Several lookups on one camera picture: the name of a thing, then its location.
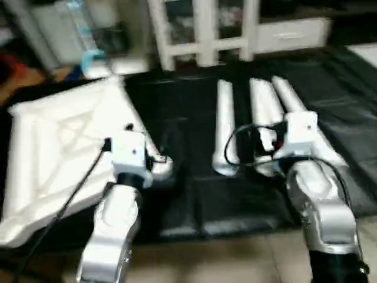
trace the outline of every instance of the tiled floor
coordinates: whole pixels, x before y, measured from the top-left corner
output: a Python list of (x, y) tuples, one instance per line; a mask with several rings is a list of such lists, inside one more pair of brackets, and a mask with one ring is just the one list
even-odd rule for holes
[[(377, 283), (377, 222), (359, 224), (370, 282)], [(77, 262), (66, 270), (73, 283)], [(135, 247), (128, 283), (310, 283), (301, 231), (231, 240)]]

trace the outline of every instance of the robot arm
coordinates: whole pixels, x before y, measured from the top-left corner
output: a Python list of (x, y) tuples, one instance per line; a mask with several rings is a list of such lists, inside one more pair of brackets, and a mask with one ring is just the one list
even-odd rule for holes
[(368, 282), (355, 217), (339, 196), (332, 169), (314, 161), (297, 162), (289, 169), (286, 183), (290, 200), (301, 215), (313, 283)]
[[(281, 83), (284, 82), (275, 78), (277, 92), (282, 100), (292, 102), (286, 108), (292, 105), (297, 107), (282, 117), (285, 124), (282, 127), (285, 129), (284, 139), (273, 159), (293, 157), (294, 160), (295, 156), (312, 156), (313, 160), (296, 159), (290, 163), (276, 161), (272, 166), (271, 163), (262, 164), (256, 170), (266, 176), (280, 174), (285, 177), (288, 197), (301, 217), (312, 266), (312, 282), (366, 283), (369, 271), (362, 261), (356, 220), (341, 197), (343, 183), (334, 172), (334, 168), (344, 161), (324, 140), (318, 129), (317, 114), (303, 108), (303, 104), (297, 101), (298, 97), (287, 92)], [(272, 102), (279, 101), (273, 88), (270, 88), (270, 92), (269, 96), (264, 96), (263, 109), (267, 109), (267, 112)], [(253, 115), (256, 121), (261, 119), (261, 115), (265, 117), (267, 114), (254, 112)]]
[(108, 186), (96, 208), (94, 230), (82, 253), (77, 282), (124, 282), (139, 226), (139, 190), (152, 184), (145, 141), (145, 134), (131, 130), (111, 139), (117, 182)]

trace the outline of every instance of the black fabric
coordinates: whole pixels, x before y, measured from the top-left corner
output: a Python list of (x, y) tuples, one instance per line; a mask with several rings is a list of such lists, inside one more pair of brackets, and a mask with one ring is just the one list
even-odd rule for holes
[[(127, 92), (156, 145), (166, 147), (174, 159), (176, 171), (166, 183), (142, 190), (141, 229), (136, 243), (212, 239), (273, 232), (299, 225), (282, 180), (268, 179), (255, 172), (220, 176), (211, 165), (217, 80), (233, 83), (235, 121), (239, 126), (251, 122), (249, 78), (270, 80), (273, 75), (287, 78), (308, 109), (319, 113), (321, 129), (349, 164), (349, 168), (340, 168), (340, 171), (348, 184), (355, 213), (358, 216), (377, 213), (374, 147), (377, 141), (374, 95), (377, 80), (374, 76), (377, 71), (355, 55), (336, 50), (310, 57), (232, 64), (183, 73), (139, 74), (126, 79)], [(24, 88), (7, 105), (82, 83)], [(8, 125), (1, 137), (4, 176), (11, 120), (5, 110), (2, 116), (5, 117), (3, 123)], [(251, 160), (254, 142), (248, 136), (237, 139), (242, 161)], [(41, 250), (84, 246), (92, 229), (92, 213), (93, 208), (88, 208), (64, 219)], [(62, 229), (74, 232), (67, 235)], [(18, 250), (25, 250), (33, 239)]]

